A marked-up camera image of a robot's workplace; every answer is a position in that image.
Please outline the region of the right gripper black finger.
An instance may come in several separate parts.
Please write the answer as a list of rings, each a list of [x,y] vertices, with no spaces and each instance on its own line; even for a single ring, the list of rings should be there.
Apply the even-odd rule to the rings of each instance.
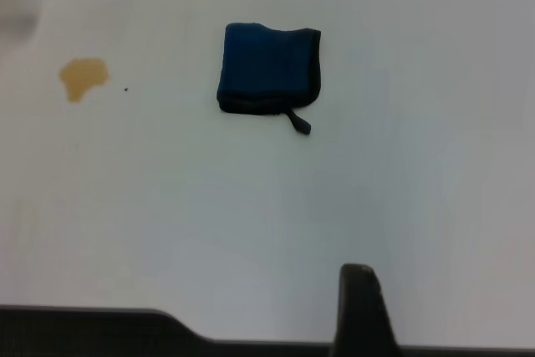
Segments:
[[[380,281],[362,264],[340,269],[337,326],[333,356],[401,356]]]

